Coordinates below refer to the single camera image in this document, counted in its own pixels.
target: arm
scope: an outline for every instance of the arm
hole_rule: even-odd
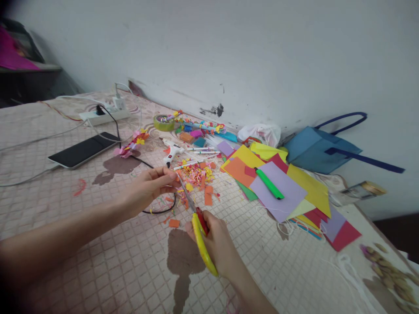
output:
[[[258,285],[253,280],[239,253],[223,220],[216,218],[209,211],[203,211],[203,216],[210,232],[203,238],[205,246],[221,277],[230,281],[235,289],[245,313],[278,313],[271,305]],[[188,222],[185,229],[195,241],[192,224]]]
[[[80,247],[135,217],[163,193],[176,192],[176,173],[166,167],[143,171],[109,203],[0,242],[0,261],[16,289],[26,287]]]

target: hand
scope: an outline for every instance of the hand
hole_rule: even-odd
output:
[[[164,193],[175,193],[180,182],[177,174],[167,167],[159,167],[141,172],[133,183],[125,187],[118,196],[118,207],[124,208],[127,219],[137,216],[151,202]]]
[[[208,236],[203,236],[206,249],[221,277],[231,281],[237,272],[237,266],[243,264],[239,253],[227,229],[225,221],[218,219],[209,211],[202,212],[209,227]],[[195,234],[191,222],[185,225],[186,232],[195,241]]]

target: white glue gun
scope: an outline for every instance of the white glue gun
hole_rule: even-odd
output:
[[[169,154],[163,158],[164,163],[167,165],[168,168],[170,168],[170,163],[172,162],[173,158],[175,157],[176,154],[182,154],[185,149],[180,147],[179,145],[176,145],[175,143],[173,143],[170,140],[164,139],[159,137],[159,139],[161,139],[163,141],[163,143],[168,147]]]

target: person's left hand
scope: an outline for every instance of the person's left hand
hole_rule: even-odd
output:
[[[143,171],[133,183],[125,187],[116,202],[124,214],[128,215],[127,218],[133,218],[159,195],[175,193],[176,188],[181,186],[176,178],[177,174],[167,167]]]

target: blue bag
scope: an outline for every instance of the blue bag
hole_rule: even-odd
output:
[[[319,130],[320,127],[349,116],[362,116],[361,119],[340,130],[327,133]],[[403,173],[405,170],[372,158],[360,156],[362,150],[355,145],[337,136],[339,132],[350,129],[367,119],[367,114],[363,112],[349,113],[331,119],[316,127],[306,127],[303,131],[292,138],[285,147],[288,149],[287,161],[294,166],[307,169],[313,172],[329,174],[335,169],[350,161],[352,158],[372,164],[374,166]]]

